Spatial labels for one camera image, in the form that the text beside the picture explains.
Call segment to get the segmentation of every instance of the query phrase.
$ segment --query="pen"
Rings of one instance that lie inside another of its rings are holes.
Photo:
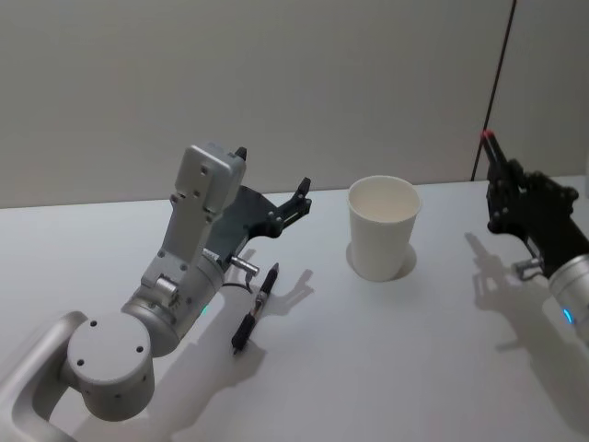
[[[256,299],[254,301],[254,307],[249,313],[244,317],[239,325],[239,328],[236,331],[236,334],[233,335],[231,338],[231,344],[233,345],[233,354],[236,355],[237,352],[241,352],[246,343],[248,343],[249,336],[251,332],[254,330],[256,326],[256,321],[260,317],[261,311],[264,309],[266,302],[268,301],[268,297],[270,296],[270,292],[274,283],[276,282],[276,278],[278,277],[278,262],[276,262],[268,275],[266,275],[266,279],[264,283],[261,285],[260,291],[256,295]]]

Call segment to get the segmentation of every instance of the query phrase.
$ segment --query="gray wall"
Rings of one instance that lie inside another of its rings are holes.
[[[0,206],[167,197],[188,144],[246,184],[464,180],[510,0],[4,0]],[[583,171],[589,2],[520,2],[493,125]]]

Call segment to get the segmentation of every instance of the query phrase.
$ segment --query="white table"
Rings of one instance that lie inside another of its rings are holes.
[[[384,284],[349,267],[346,192],[313,192],[310,216],[246,247],[263,272],[279,261],[281,273],[241,357],[229,341],[251,298],[224,289],[156,360],[143,413],[101,422],[70,391],[52,421],[80,442],[585,440],[587,353],[546,285],[510,274],[528,254],[487,231],[485,191],[420,186],[416,264]],[[118,310],[169,213],[160,201],[1,211],[0,355],[58,310]],[[589,233],[584,197],[574,219]]]

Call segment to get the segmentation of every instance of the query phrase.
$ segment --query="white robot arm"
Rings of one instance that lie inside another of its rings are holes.
[[[564,317],[589,345],[589,240],[571,219],[579,193],[507,161],[493,132],[485,131],[481,142],[490,163],[489,231],[524,242],[532,258],[516,263],[515,272],[523,281],[545,276]]]
[[[11,358],[0,378],[0,436],[10,442],[73,442],[48,419],[65,390],[78,390],[106,421],[129,419],[154,393],[153,358],[179,344],[221,288],[230,265],[258,269],[237,255],[257,236],[276,238],[308,214],[310,180],[276,207],[241,186],[246,149],[186,149],[170,197],[173,211],[161,249],[121,312],[63,315]]]

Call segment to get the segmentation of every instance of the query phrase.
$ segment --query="white paper cup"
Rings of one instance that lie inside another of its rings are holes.
[[[405,180],[377,175],[348,191],[352,265],[369,281],[388,281],[403,265],[422,200]]]

